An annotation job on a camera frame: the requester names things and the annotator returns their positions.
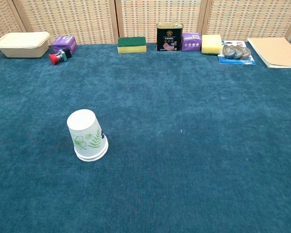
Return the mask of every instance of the black tin can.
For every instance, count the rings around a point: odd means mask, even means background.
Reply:
[[[157,51],[180,51],[182,44],[182,23],[158,23],[156,25]]]

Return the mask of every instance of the white paper cup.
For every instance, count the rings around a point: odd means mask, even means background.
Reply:
[[[81,109],[73,112],[68,117],[67,126],[79,159],[90,162],[105,155],[109,143],[93,111]]]

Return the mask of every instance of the can label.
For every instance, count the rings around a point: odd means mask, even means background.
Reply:
[[[157,51],[180,51],[182,28],[157,29]]]

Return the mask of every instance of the green leaf print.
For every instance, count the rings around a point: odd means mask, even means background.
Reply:
[[[93,139],[95,136],[92,134],[92,133],[89,133],[87,135],[85,135],[85,139],[86,140],[90,140],[90,139]]]
[[[86,150],[86,142],[84,141],[83,137],[82,136],[77,136],[75,139],[74,139],[74,145],[76,145],[76,147],[78,147],[79,149],[81,150]]]
[[[101,144],[101,129],[98,128],[97,133],[95,135],[92,134],[92,141],[89,142],[88,146],[92,148],[99,148]]]

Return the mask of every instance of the food container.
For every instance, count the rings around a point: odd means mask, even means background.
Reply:
[[[157,51],[180,51],[182,43],[182,23],[158,23]]]
[[[7,57],[42,57],[49,49],[48,32],[8,33],[0,38],[0,50]]]

